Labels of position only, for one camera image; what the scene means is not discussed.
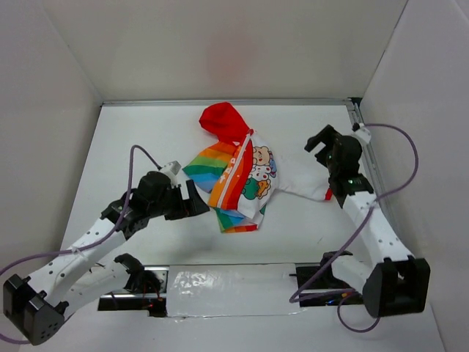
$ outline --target white table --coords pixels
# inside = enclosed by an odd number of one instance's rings
[[[128,152],[140,144],[160,163],[183,166],[216,142],[198,123],[206,105],[137,104],[104,106],[62,243],[69,246],[86,231],[107,204],[125,190]],[[307,138],[325,125],[350,132],[344,105],[235,105],[273,151],[295,155],[311,168],[322,168],[303,150]],[[152,164],[136,158],[135,183]],[[324,180],[327,173],[324,169]],[[145,265],[315,263],[338,249],[354,230],[335,203],[315,203],[278,192],[267,207],[259,231],[220,233],[213,212],[190,219],[154,219],[124,246]],[[360,240],[350,251],[366,260]],[[371,322],[363,307],[345,307],[359,326]],[[26,351],[427,351],[441,352],[432,310],[385,319],[372,333],[345,330],[333,307],[315,307],[296,315],[226,318],[149,318],[146,312],[97,312],[96,303],[78,311],[47,343]]]

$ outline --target white panel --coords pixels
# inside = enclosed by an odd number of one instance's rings
[[[106,100],[362,96],[406,0],[43,0]]]
[[[59,246],[100,103],[40,1],[0,1],[0,33],[3,267]]]
[[[96,216],[127,188],[128,156],[138,143],[160,164],[177,160],[187,165],[216,142],[200,127],[205,106],[105,106],[101,111],[84,173],[70,215],[63,247],[86,231]],[[274,154],[295,158],[323,175],[313,154],[304,151],[308,138],[328,123],[350,133],[345,106],[236,106],[246,123],[259,131]],[[134,185],[154,166],[136,155]],[[180,182],[187,179],[183,172]],[[205,200],[208,194],[199,192]],[[316,203],[277,191],[267,205],[259,231],[223,234],[214,211],[177,221],[153,219],[110,255],[129,252],[145,265],[252,264],[319,262],[337,250],[355,227],[336,202]],[[367,260],[361,239],[351,252]]]
[[[467,0],[410,0],[362,104],[365,121],[403,127],[420,152],[416,181],[391,204],[399,237],[430,262],[448,352],[469,345],[468,10]],[[389,188],[411,173],[413,155],[402,137],[376,132]]]
[[[288,315],[304,310],[290,297],[295,264],[187,265],[169,269],[169,317]]]
[[[368,334],[340,325],[335,307],[296,315],[229,318],[151,318],[147,312],[79,310],[52,339],[21,352],[444,352],[432,310],[386,318]],[[363,307],[344,308],[344,319],[367,327]]]

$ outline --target rainbow striped cloth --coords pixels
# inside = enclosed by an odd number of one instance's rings
[[[238,146],[233,144],[225,142],[215,143],[211,147],[201,151],[189,165],[183,168],[183,171],[203,191],[206,191],[207,193],[212,193],[212,191],[214,191],[214,193],[219,193],[218,190],[214,190],[215,184],[221,179],[233,158],[237,157],[239,149],[240,148]],[[248,153],[251,154],[248,156],[249,159],[246,160],[251,160],[252,151],[248,151]],[[241,189],[231,190],[231,194],[227,199],[231,199],[234,204],[237,204],[237,199],[239,199]],[[257,230],[257,224],[249,221],[244,215],[238,213],[236,210],[217,208],[216,200],[220,195],[214,193],[210,196],[209,206],[215,209],[221,232],[231,233]],[[263,217],[264,213],[265,205],[260,210],[258,216]]]

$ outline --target purple cable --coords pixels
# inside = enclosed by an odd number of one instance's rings
[[[388,124],[385,124],[385,123],[369,123],[369,124],[365,124],[365,127],[385,127],[385,128],[391,128],[395,131],[400,132],[409,141],[410,146],[412,147],[412,150],[413,150],[414,158],[415,158],[415,164],[414,164],[413,172],[412,172],[411,176],[409,177],[409,179],[406,182],[404,182],[401,186],[399,186],[395,189],[392,189],[391,191],[385,192],[385,193],[381,194],[380,196],[377,196],[375,202],[379,202],[383,198],[388,197],[392,194],[395,194],[395,193],[401,191],[402,189],[407,187],[413,181],[413,179],[416,177],[417,171],[418,171],[418,165],[419,165],[418,152],[417,152],[416,144],[414,143],[412,138],[410,138],[410,136],[407,134],[406,131],[402,130],[399,127],[396,127],[396,126],[393,126],[393,125],[388,125]],[[374,207],[370,207],[370,209],[368,210],[368,213],[365,216],[365,219],[361,222],[360,226],[358,226],[357,230],[354,231],[354,233],[350,236],[350,238],[347,240],[347,242],[345,242],[345,244],[340,248],[340,250],[338,250],[335,253],[335,255],[333,255],[332,258],[330,258],[307,282],[305,282],[300,288],[298,288],[298,290],[295,293],[293,293],[293,295],[289,299],[290,303],[296,303],[296,302],[305,301],[307,299],[318,298],[318,297],[323,297],[323,296],[329,296],[331,294],[355,292],[355,290],[350,288],[350,289],[346,289],[346,290],[343,290],[343,291],[337,291],[336,290],[336,291],[333,291],[332,293],[331,292],[312,293],[310,295],[300,297],[300,294],[304,290],[307,290],[311,286],[311,284],[313,282],[315,282],[332,265],[333,261],[336,260],[347,249],[347,247],[358,237],[358,235],[360,235],[361,230],[366,226],[366,223],[372,217],[373,210],[374,210]],[[380,320],[379,318],[376,319],[376,321],[374,322],[374,324],[372,326],[370,326],[369,328],[364,329],[364,330],[357,330],[357,329],[351,328],[350,326],[348,326],[342,320],[342,318],[340,316],[340,313],[339,313],[339,310],[340,310],[340,307],[342,306],[342,304],[344,303],[344,301],[346,299],[348,299],[349,297],[350,296],[347,296],[347,297],[343,298],[341,300],[341,302],[339,303],[339,306],[337,308],[337,311],[338,311],[338,314],[339,314],[339,320],[341,321],[341,323],[347,329],[349,329],[351,331],[354,331],[354,332],[368,332],[368,331],[371,331],[372,329],[374,329],[376,327],[376,325],[378,324],[379,320]]]
[[[119,215],[119,218],[117,219],[116,224],[114,225],[114,227],[108,232],[108,234],[106,236],[104,236],[103,238],[101,238],[100,240],[98,240],[94,243],[91,243],[87,246],[83,246],[83,247],[78,248],[78,250],[80,250],[81,252],[86,251],[87,249],[91,249],[93,247],[99,246],[102,242],[104,242],[108,238],[110,238],[112,236],[112,234],[119,228],[119,225],[121,224],[122,220],[124,219],[124,214],[126,213],[126,210],[129,206],[130,193],[131,193],[131,190],[132,190],[133,154],[135,152],[135,149],[138,149],[138,150],[142,151],[148,157],[148,159],[151,160],[151,162],[157,167],[158,170],[161,169],[161,166],[158,165],[158,163],[155,161],[155,159],[153,159],[153,157],[143,147],[141,147],[140,145],[137,145],[137,144],[135,144],[131,147],[131,149],[130,149],[130,158],[129,158],[129,176],[128,176],[127,191],[125,193],[124,206],[123,206],[122,211]],[[15,262],[10,263],[7,266],[5,266],[3,269],[0,270],[0,276],[5,274],[6,271],[10,270],[14,266],[17,266],[18,264],[27,262],[29,260],[39,259],[39,258],[44,258],[44,257],[56,257],[58,255],[66,255],[66,254],[72,254],[72,253],[73,253],[72,250],[65,249],[65,250],[62,250],[62,251],[46,252],[46,253],[29,255],[28,257],[18,259]],[[15,344],[15,345],[28,345],[30,343],[29,341],[11,339],[9,337],[6,337],[2,333],[0,333],[0,340],[3,340],[3,341],[8,342],[8,343]]]

